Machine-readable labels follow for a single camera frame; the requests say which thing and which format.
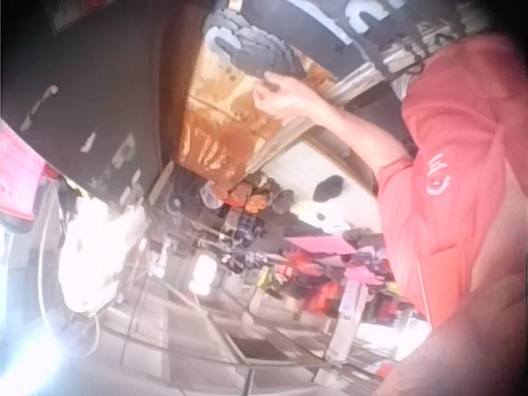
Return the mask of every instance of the white logo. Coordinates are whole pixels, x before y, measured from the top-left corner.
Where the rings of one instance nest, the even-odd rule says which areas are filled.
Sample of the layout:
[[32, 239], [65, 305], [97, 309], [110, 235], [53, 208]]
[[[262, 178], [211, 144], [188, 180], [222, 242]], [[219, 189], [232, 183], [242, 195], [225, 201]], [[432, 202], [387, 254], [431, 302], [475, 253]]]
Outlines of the white logo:
[[447, 163], [443, 162], [443, 153], [435, 155], [428, 162], [429, 172], [427, 172], [427, 194], [438, 196], [450, 185], [451, 176], [446, 173]]

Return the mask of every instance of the person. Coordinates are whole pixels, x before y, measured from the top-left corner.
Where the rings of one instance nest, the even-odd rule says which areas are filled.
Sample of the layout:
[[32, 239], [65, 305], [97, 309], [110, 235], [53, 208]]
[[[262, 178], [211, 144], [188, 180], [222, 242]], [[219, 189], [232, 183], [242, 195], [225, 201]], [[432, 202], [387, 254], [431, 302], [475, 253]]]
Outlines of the person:
[[254, 89], [258, 109], [310, 118], [374, 171], [395, 280], [434, 328], [472, 290], [526, 277], [526, 71], [505, 38], [448, 45], [411, 79], [402, 112], [419, 148], [414, 159], [389, 132], [301, 81], [266, 80]]

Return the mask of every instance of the red shirt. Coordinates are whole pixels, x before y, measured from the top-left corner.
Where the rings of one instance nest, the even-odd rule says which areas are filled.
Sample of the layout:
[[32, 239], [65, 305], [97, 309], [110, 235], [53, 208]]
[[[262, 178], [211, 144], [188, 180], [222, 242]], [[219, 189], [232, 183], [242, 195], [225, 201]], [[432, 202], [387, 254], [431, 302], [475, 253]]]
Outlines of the red shirt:
[[427, 61], [403, 101], [420, 148], [377, 174], [390, 264], [433, 326], [468, 293], [505, 193], [505, 159], [528, 192], [526, 75], [496, 36], [463, 40]]

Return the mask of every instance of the hand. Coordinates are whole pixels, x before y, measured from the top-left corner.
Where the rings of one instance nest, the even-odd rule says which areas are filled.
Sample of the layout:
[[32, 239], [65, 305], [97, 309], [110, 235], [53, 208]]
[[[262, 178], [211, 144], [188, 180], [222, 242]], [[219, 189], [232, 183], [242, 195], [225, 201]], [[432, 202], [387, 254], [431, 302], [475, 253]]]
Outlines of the hand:
[[266, 72], [267, 82], [255, 85], [255, 107], [281, 120], [313, 117], [325, 103], [316, 91], [296, 78]]

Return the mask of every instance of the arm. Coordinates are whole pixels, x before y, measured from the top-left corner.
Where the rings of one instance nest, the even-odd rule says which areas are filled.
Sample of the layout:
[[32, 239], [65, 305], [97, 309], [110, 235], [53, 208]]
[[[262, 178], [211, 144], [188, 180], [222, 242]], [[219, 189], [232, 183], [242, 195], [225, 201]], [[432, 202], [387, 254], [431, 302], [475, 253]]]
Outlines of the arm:
[[402, 143], [386, 130], [330, 105], [314, 90], [295, 78], [266, 73], [275, 86], [255, 86], [255, 106], [280, 119], [301, 116], [331, 130], [373, 170], [409, 155]]

